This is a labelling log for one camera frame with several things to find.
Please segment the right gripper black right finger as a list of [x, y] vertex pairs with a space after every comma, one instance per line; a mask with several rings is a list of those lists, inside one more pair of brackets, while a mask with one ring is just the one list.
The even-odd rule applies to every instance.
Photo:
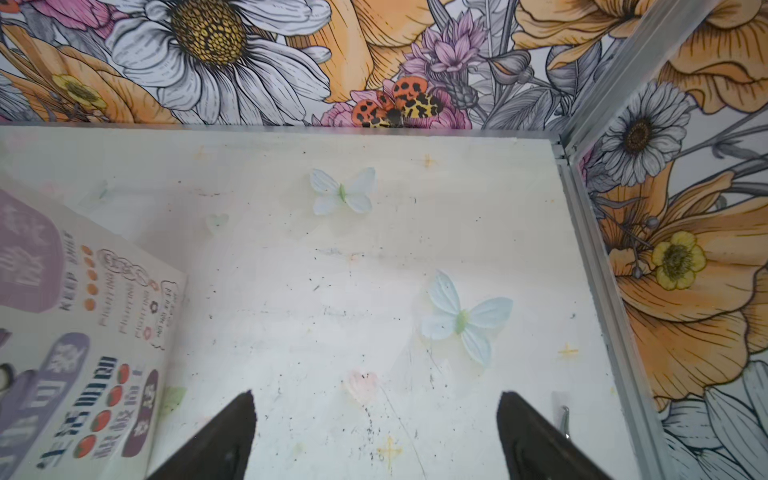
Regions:
[[502, 393], [496, 423], [510, 479], [609, 479], [516, 392]]

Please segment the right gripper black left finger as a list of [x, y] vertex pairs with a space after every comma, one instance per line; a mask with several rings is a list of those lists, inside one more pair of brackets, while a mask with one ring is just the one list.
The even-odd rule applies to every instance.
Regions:
[[149, 477], [224, 479], [245, 477], [256, 434], [257, 414], [251, 391], [235, 397]]

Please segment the white printed paper bag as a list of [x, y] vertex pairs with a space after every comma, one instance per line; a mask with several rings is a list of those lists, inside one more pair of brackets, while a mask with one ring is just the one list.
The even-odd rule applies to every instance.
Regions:
[[142, 479], [183, 273], [1, 180], [1, 475]]

